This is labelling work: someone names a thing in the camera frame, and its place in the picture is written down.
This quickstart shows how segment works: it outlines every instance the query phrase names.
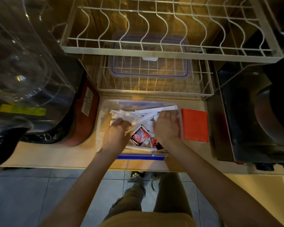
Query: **yellow label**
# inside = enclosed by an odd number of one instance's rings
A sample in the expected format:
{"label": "yellow label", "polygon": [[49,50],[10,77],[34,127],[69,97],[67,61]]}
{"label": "yellow label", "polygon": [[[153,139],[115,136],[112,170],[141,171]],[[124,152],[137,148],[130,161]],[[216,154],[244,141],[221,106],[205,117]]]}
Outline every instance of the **yellow label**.
{"label": "yellow label", "polygon": [[24,114],[24,115],[34,115],[34,116],[44,116],[46,114],[46,108],[27,108],[19,107],[10,104],[2,104],[0,107],[0,112]]}

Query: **red notebook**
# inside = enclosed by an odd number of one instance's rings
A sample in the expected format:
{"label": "red notebook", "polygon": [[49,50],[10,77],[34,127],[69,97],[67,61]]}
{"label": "red notebook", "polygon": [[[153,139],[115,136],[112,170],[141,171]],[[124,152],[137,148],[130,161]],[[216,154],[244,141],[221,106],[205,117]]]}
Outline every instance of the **red notebook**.
{"label": "red notebook", "polygon": [[181,114],[184,139],[208,143],[207,112],[183,108]]}

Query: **person's left hand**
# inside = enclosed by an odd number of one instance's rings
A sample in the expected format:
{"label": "person's left hand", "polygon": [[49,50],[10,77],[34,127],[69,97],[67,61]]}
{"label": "person's left hand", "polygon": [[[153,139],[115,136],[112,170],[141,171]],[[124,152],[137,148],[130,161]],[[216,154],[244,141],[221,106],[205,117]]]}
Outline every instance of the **person's left hand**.
{"label": "person's left hand", "polygon": [[125,131],[129,126],[131,126],[130,122],[121,118],[116,119],[105,133],[100,151],[105,151],[114,158],[118,157],[130,139],[130,133],[125,136]]}

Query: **plastic container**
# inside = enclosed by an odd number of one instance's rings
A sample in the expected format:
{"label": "plastic container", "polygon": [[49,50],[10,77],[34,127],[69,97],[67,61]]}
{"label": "plastic container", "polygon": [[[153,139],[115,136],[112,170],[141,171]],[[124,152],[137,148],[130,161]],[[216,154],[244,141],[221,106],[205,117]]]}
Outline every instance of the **plastic container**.
{"label": "plastic container", "polygon": [[[114,41],[118,41],[124,35],[123,32],[116,33],[113,36]],[[131,33],[122,38],[122,41],[140,42],[145,33]],[[159,35],[147,36],[143,42],[157,44],[143,44],[144,50],[162,51],[160,41],[164,37]],[[164,51],[181,51],[178,46],[183,37],[167,35],[162,43],[174,44],[162,45]],[[182,44],[188,44],[187,38]],[[120,49],[120,43],[114,43],[114,49]],[[140,44],[123,45],[122,49],[141,50]],[[188,48],[182,47],[183,52],[189,52]],[[174,58],[153,58],[153,57],[126,57],[126,56],[109,56],[108,67],[110,73],[115,77],[139,76],[139,77],[172,77],[185,78],[192,72],[191,60],[174,59]]]}
{"label": "plastic container", "polygon": [[[105,132],[110,127],[111,114],[110,110],[124,110],[134,111],[155,107],[167,107],[174,106],[176,104],[172,102],[160,102],[160,101],[138,101],[138,100],[121,100],[121,99],[108,99],[102,103],[101,110],[99,112],[97,131],[96,131],[96,149],[100,150]],[[183,124],[181,110],[178,107],[177,121],[179,125],[179,137],[183,139]],[[128,143],[128,146],[135,146],[132,142]],[[118,159],[152,159],[152,160],[164,160],[168,156],[167,152],[163,151],[143,151],[136,149],[125,148]]]}

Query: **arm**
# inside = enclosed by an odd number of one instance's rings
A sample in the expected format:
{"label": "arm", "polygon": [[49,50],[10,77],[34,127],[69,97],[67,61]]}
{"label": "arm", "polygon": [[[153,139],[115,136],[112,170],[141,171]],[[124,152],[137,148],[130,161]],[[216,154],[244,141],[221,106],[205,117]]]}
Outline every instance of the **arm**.
{"label": "arm", "polygon": [[45,226],[80,226],[98,186],[110,165],[127,145],[130,134],[125,130],[131,123],[117,119],[105,134],[102,148],[77,179],[54,211],[41,224]]}
{"label": "arm", "polygon": [[176,115],[162,111],[154,124],[157,140],[179,161],[228,226],[282,226],[260,203],[178,138]]}

